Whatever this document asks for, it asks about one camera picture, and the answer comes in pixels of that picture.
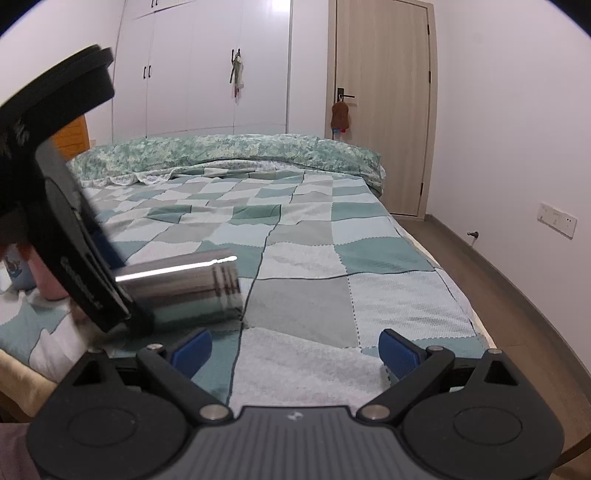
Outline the stainless steel cup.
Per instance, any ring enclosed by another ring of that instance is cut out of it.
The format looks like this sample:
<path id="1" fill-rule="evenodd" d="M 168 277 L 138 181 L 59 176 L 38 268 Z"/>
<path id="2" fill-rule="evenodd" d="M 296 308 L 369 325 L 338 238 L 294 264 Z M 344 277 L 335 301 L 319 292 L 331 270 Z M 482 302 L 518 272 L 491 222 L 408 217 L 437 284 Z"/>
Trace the stainless steel cup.
<path id="1" fill-rule="evenodd" d="M 215 249 L 126 266 L 115 281 L 159 327 L 207 325 L 242 317 L 238 256 Z"/>

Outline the blue cartoon cup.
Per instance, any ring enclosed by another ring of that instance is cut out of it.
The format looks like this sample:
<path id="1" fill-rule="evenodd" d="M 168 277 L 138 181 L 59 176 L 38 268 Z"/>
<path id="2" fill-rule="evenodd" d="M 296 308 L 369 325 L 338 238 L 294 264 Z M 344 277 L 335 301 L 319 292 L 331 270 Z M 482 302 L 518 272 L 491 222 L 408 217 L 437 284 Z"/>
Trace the blue cartoon cup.
<path id="1" fill-rule="evenodd" d="M 36 287 L 29 261 L 34 249 L 28 244 L 1 246 L 1 261 L 7 269 L 11 287 L 15 291 L 30 291 Z"/>

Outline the wooden headboard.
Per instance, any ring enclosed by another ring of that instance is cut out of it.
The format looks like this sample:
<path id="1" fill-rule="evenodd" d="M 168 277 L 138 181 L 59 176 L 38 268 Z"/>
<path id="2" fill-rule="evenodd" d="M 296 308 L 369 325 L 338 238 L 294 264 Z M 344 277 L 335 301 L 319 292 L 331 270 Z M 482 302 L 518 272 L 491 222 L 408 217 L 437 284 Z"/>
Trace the wooden headboard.
<path id="1" fill-rule="evenodd" d="M 85 116 L 82 115 L 52 136 L 52 141 L 66 161 L 90 149 Z"/>

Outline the green floral duvet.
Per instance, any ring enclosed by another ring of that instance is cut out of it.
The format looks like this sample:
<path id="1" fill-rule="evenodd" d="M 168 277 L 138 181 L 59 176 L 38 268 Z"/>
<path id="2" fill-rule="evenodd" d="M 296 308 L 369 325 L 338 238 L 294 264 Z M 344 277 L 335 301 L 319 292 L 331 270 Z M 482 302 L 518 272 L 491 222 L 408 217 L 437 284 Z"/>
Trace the green floral duvet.
<path id="1" fill-rule="evenodd" d="M 86 187 L 154 184 L 209 169 L 297 168 L 358 176 L 377 195 L 386 170 L 379 154 L 335 140 L 301 134 L 212 134 L 150 137 L 103 145 L 77 155 L 70 171 Z"/>

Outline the checkered green grey bedsheet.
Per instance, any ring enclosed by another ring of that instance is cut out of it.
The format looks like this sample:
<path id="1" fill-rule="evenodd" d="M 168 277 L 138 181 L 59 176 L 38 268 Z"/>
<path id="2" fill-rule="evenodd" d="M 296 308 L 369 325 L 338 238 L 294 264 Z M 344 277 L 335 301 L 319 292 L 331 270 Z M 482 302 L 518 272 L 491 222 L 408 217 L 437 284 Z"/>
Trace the checkered green grey bedsheet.
<path id="1" fill-rule="evenodd" d="M 377 198 L 376 164 L 232 159 L 114 177 L 78 158 L 70 168 L 127 264 L 235 255 L 242 312 L 171 306 L 155 335 L 168 342 L 207 322 L 213 353 L 194 380 L 232 406 L 358 406 L 386 384 L 378 339 L 389 328 L 465 357 L 492 344 L 465 294 Z"/>

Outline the white wardrobe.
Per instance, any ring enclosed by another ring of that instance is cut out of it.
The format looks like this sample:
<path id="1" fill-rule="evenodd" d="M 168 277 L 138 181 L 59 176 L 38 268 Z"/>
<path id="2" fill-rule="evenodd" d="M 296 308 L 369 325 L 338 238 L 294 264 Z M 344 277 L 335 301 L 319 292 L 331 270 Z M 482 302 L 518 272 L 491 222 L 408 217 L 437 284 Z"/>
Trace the white wardrobe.
<path id="1" fill-rule="evenodd" d="M 289 1 L 128 1 L 114 64 L 112 139 L 287 132 Z M 243 87 L 229 84 L 242 50 Z"/>

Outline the beige wooden door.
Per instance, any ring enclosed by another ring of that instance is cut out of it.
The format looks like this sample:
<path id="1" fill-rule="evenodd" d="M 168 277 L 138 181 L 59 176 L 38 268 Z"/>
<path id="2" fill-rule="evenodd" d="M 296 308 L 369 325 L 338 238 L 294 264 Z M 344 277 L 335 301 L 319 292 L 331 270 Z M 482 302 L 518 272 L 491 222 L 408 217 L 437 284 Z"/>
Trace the beige wooden door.
<path id="1" fill-rule="evenodd" d="M 381 201 L 421 219 L 433 168 L 438 101 L 435 8 L 427 1 L 332 1 L 328 102 L 337 89 L 355 99 L 339 140 L 381 156 Z"/>

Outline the white wall socket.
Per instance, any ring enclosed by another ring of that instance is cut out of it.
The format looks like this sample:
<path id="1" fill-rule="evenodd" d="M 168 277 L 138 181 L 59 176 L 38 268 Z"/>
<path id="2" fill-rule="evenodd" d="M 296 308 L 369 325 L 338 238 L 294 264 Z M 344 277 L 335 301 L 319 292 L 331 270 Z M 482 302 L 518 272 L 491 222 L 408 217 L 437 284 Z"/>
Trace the white wall socket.
<path id="1" fill-rule="evenodd" d="M 546 203 L 541 203 L 537 220 L 569 239 L 574 238 L 577 218 Z"/>

